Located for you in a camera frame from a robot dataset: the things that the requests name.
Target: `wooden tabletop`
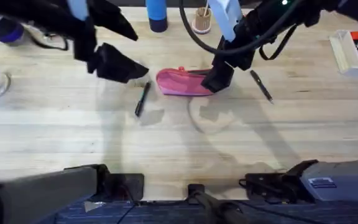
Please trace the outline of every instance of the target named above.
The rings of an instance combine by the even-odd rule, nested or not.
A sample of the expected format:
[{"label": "wooden tabletop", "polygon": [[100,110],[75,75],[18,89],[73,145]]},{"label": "wooden tabletop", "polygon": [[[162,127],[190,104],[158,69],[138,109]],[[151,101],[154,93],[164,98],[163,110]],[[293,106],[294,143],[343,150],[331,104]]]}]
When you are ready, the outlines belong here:
[{"label": "wooden tabletop", "polygon": [[[161,34],[149,29],[145,8],[123,13],[139,40],[99,29],[99,43],[146,64],[153,80],[163,68],[209,68],[213,56],[189,38],[178,9],[168,9]],[[358,26],[325,12],[318,25],[299,27],[278,59],[255,55],[252,69],[274,105],[249,72],[236,70],[232,85],[210,97],[164,96],[153,84],[139,120],[141,88],[87,74],[72,51],[0,43],[0,69],[12,76],[0,97],[0,179],[105,163],[111,172],[143,173],[145,200],[185,198],[190,183],[218,198],[244,198],[237,181],[246,173],[356,160],[358,78],[337,72],[328,37],[338,29]],[[202,39],[216,46],[220,35],[214,24]]]}]

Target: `cable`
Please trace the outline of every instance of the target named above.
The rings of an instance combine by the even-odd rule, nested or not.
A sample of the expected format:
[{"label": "cable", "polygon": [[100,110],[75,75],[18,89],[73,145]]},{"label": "cable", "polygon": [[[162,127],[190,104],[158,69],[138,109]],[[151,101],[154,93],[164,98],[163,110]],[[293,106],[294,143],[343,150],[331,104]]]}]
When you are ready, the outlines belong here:
[{"label": "cable", "polygon": [[298,7],[303,1],[305,0],[296,0],[289,8],[288,10],[283,14],[279,20],[269,28],[263,35],[261,35],[258,39],[255,41],[249,43],[248,45],[236,48],[236,49],[230,49],[230,50],[218,50],[215,49],[207,44],[205,44],[200,38],[197,37],[197,35],[192,31],[189,22],[187,21],[185,8],[183,6],[183,0],[179,0],[179,12],[180,17],[183,22],[183,25],[185,26],[185,29],[187,33],[190,35],[190,37],[198,44],[202,49],[216,55],[222,55],[222,56],[230,56],[235,54],[243,54],[248,50],[253,50],[256,47],[259,47],[265,39],[271,37],[276,33],[276,31],[284,24],[284,22],[290,17],[292,12]]},{"label": "cable", "polygon": [[277,50],[273,53],[273,55],[271,57],[267,57],[265,52],[264,52],[264,46],[260,46],[259,48],[259,54],[260,56],[264,59],[264,60],[274,60],[277,58],[278,55],[280,55],[281,51],[284,49],[284,47],[286,46],[286,44],[288,43],[288,41],[290,40],[292,34],[295,32],[296,28],[298,27],[298,25],[294,25],[290,28],[290,30],[287,32],[287,34],[285,34],[285,37],[283,39],[283,41],[281,41],[280,45],[277,47]]},{"label": "cable", "polygon": [[128,213],[135,207],[136,207],[136,204],[133,204],[133,206],[130,209],[128,209],[126,213],[123,214],[123,216],[118,220],[118,222],[116,224],[120,224],[120,222],[122,222],[123,219],[128,215]]},{"label": "cable", "polygon": [[120,186],[120,188],[122,188],[122,189],[125,190],[127,196],[129,197],[129,200],[133,203],[133,205],[132,205],[131,208],[129,208],[129,209],[127,210],[126,213],[124,213],[124,214],[122,215],[122,217],[118,220],[118,222],[117,222],[116,224],[120,224],[120,222],[123,221],[123,219],[128,215],[128,213],[129,213],[132,209],[134,209],[134,208],[136,207],[136,205],[137,205],[137,202],[135,202],[134,197],[132,196],[131,191],[129,190],[128,186],[122,184],[122,185]]},{"label": "cable", "polygon": [[255,206],[255,205],[248,204],[248,203],[243,202],[243,201],[240,201],[240,200],[236,200],[236,202],[237,202],[237,203],[240,203],[240,204],[242,204],[242,205],[245,205],[245,206],[247,206],[247,207],[253,208],[253,209],[255,209],[255,210],[258,210],[258,211],[260,211],[260,212],[265,212],[265,213],[277,215],[277,216],[280,216],[280,217],[290,218],[290,219],[296,220],[296,221],[301,221],[301,222],[310,223],[310,224],[325,224],[325,223],[323,223],[323,222],[310,220],[310,219],[308,219],[308,218],[296,217],[296,216],[289,215],[289,214],[286,214],[286,213],[281,213],[281,212],[274,212],[274,211],[271,211],[271,210],[267,210],[267,209],[264,209],[264,208],[260,208],[260,207]]}]

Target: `black pen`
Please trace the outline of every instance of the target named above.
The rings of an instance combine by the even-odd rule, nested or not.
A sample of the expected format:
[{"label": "black pen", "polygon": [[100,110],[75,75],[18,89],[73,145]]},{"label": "black pen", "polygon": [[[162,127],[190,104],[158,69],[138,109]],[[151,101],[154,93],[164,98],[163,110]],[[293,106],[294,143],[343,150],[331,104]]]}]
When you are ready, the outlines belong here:
[{"label": "black pen", "polygon": [[260,80],[258,74],[257,74],[255,71],[253,71],[253,70],[251,70],[250,73],[251,73],[252,78],[254,78],[256,84],[258,84],[260,90],[262,90],[262,93],[264,93],[264,95],[266,96],[266,99],[267,99],[271,104],[274,104],[274,103],[273,103],[273,98],[272,98],[272,96],[270,96],[269,91],[267,91],[266,87],[264,86],[264,84],[263,84],[262,81]]},{"label": "black pen", "polygon": [[135,109],[135,115],[137,117],[140,117],[140,114],[143,112],[144,102],[146,100],[146,96],[150,90],[151,82],[147,82],[143,89],[142,98],[137,102],[136,109]]}]

